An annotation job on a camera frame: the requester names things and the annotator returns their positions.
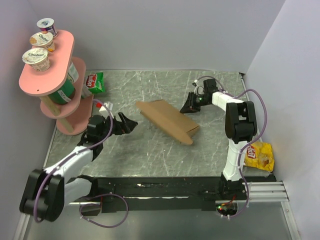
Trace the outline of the brown cardboard paper box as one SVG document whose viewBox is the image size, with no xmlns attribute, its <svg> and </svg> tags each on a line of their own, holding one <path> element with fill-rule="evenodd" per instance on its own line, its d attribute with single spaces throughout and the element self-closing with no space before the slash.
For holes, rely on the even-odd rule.
<svg viewBox="0 0 320 240">
<path fill-rule="evenodd" d="M 154 101 L 137 101 L 140 113 L 164 133 L 182 144 L 192 145 L 193 136 L 200 126 L 190 117 L 179 112 L 177 108 L 163 99 Z"/>
</svg>

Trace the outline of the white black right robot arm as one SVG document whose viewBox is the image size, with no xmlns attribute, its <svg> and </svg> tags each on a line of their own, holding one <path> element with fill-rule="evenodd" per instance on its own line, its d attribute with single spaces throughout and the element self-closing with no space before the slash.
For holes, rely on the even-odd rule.
<svg viewBox="0 0 320 240">
<path fill-rule="evenodd" d="M 211 76 L 204 78 L 203 85 L 199 85 L 198 79 L 193 82 L 194 90 L 188 93 L 180 112 L 193 114 L 199 112 L 202 106 L 208 105 L 214 105 L 225 112 L 224 129 L 228 138 L 228 153 L 218 193 L 223 199 L 228 200 L 244 190 L 243 153 L 258 131 L 255 105 L 251 101 L 240 100 L 224 89 L 218 88 L 218 81 L 215 78 Z"/>
</svg>

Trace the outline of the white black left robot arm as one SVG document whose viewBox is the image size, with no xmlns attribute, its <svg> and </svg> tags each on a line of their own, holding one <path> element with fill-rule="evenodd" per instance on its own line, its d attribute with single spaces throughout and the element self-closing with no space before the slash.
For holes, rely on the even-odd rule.
<svg viewBox="0 0 320 240">
<path fill-rule="evenodd" d="M 80 198 L 94 201 L 99 195 L 98 180 L 76 174 L 98 157 L 107 138 L 129 134 L 138 125 L 138 122 L 127 118 L 122 112 L 118 116 L 119 120 L 113 115 L 91 116 L 72 152 L 46 169 L 33 170 L 27 178 L 19 211 L 33 216 L 38 223 L 43 220 L 53 222 L 65 205 Z"/>
</svg>

